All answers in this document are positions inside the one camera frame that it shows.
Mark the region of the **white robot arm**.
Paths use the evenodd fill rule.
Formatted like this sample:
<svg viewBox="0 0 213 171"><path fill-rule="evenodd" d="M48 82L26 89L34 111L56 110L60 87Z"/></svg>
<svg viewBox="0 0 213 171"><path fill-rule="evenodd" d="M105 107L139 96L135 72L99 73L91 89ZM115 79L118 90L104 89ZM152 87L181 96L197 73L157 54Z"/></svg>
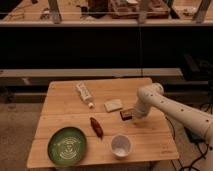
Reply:
<svg viewBox="0 0 213 171"><path fill-rule="evenodd" d="M140 87L137 97L137 102L133 107L134 119L146 117L150 108L156 107L179 121L209 144L203 171L213 171L213 115L166 98L163 86L159 83Z"/></svg>

